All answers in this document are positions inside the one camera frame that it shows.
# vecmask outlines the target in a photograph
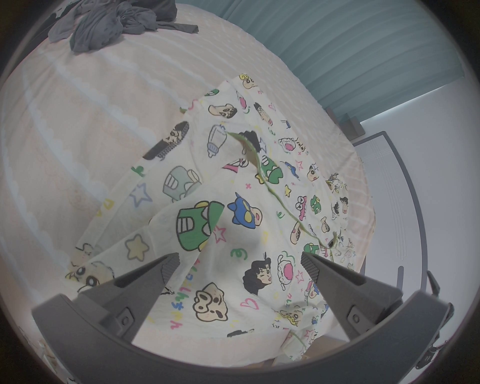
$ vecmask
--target curtain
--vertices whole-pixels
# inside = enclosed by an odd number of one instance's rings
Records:
[[[239,26],[342,123],[462,77],[450,39],[415,0],[177,0]]]

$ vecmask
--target pink heart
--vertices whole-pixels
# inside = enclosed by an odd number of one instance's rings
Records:
[[[252,308],[252,309],[258,309],[257,302],[254,299],[250,299],[250,298],[245,299],[244,302],[240,303],[240,306],[241,307],[248,307],[248,308]]]

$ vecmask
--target cartoon shirt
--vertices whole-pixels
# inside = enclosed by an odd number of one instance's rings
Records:
[[[131,167],[72,253],[79,291],[165,254],[180,266],[150,313],[162,331],[290,330],[298,359],[328,309],[302,252],[355,268],[348,191],[248,75],[223,82]]]

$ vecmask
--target bed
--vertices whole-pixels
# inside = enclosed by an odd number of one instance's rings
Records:
[[[62,278],[69,253],[108,192],[180,121],[181,108],[225,79],[239,73],[255,78],[309,143],[320,172],[343,175],[356,271],[373,234],[362,162],[301,82],[237,26],[193,6],[177,7],[177,22],[197,24],[198,34],[122,35],[80,55],[72,54],[68,40],[43,41],[0,91],[0,293],[32,348],[64,381],[68,374],[42,340],[31,309],[60,292],[76,297]],[[331,311],[325,324],[335,325]],[[245,366],[275,358],[284,338],[185,341],[146,321],[133,343],[177,360]]]

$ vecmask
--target gray border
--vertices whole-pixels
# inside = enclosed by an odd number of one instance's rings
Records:
[[[408,174],[407,168],[400,157],[400,154],[396,150],[395,146],[388,137],[387,132],[381,131],[376,133],[375,135],[369,136],[363,140],[357,141],[353,146],[356,147],[357,145],[363,144],[371,139],[374,139],[379,136],[384,136],[385,140],[387,140],[388,145],[392,148],[392,152],[402,169],[403,175],[405,176],[405,180],[407,181],[408,189],[410,190],[410,194],[412,195],[413,205],[415,207],[415,212],[417,213],[417,220],[419,223],[419,232],[420,232],[420,245],[421,245],[421,283],[420,289],[422,291],[426,291],[427,289],[427,269],[428,269],[428,257],[427,257],[427,235],[425,233],[425,223],[423,222],[423,215],[421,213],[420,203],[418,200],[417,193],[415,192],[415,188],[413,187],[412,179]]]

